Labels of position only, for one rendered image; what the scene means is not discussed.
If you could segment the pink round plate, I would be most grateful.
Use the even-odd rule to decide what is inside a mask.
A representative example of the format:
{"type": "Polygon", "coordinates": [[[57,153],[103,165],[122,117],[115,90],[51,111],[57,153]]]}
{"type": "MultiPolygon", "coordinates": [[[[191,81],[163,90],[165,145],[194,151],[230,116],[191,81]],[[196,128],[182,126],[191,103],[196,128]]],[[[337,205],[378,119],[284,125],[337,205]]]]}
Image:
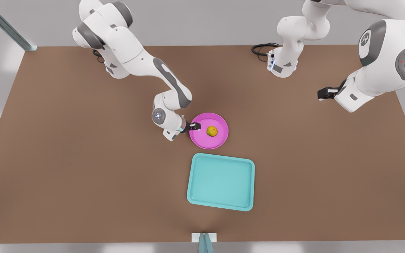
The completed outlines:
{"type": "Polygon", "coordinates": [[[226,120],[215,113],[202,113],[193,119],[201,125],[201,129],[190,131],[190,138],[196,146],[203,149],[216,149],[222,146],[228,138],[229,128],[226,120]],[[211,136],[208,130],[215,128],[216,135],[211,136]]]}

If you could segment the teal rectangular tray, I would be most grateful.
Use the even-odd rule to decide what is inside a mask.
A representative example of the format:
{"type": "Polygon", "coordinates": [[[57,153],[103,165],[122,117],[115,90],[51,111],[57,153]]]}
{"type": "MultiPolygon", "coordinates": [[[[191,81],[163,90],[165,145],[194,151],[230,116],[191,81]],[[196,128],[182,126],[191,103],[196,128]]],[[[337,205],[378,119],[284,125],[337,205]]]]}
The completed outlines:
{"type": "Polygon", "coordinates": [[[193,156],[187,200],[193,205],[248,212],[253,207],[255,164],[239,157],[193,156]]]}

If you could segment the silver frame post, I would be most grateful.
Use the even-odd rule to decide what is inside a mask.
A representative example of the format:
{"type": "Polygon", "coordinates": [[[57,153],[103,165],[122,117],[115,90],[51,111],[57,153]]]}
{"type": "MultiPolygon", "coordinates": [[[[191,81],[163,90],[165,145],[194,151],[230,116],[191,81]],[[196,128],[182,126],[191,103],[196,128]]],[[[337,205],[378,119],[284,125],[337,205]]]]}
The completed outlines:
{"type": "Polygon", "coordinates": [[[1,14],[0,14],[0,28],[24,51],[33,52],[37,51],[37,45],[31,45],[1,14]]]}
{"type": "Polygon", "coordinates": [[[216,253],[213,246],[217,242],[216,233],[192,233],[191,242],[198,243],[197,253],[216,253]]]}

